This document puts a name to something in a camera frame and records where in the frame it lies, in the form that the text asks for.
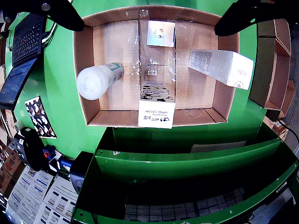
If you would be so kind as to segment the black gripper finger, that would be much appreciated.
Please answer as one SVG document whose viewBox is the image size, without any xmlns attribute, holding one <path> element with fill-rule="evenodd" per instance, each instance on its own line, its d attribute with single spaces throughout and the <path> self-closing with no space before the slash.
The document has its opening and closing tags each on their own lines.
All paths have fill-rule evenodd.
<svg viewBox="0 0 299 224">
<path fill-rule="evenodd" d="M 84 21 L 67 0 L 2 0 L 0 2 L 0 22 L 11 22 L 21 12 L 29 12 L 49 17 L 60 26 L 82 31 Z"/>
<path fill-rule="evenodd" d="M 285 19 L 290 25 L 299 22 L 297 0 L 275 0 L 273 3 L 260 0 L 234 2 L 214 27 L 217 36 L 236 34 L 247 27 L 263 21 Z"/>
</svg>

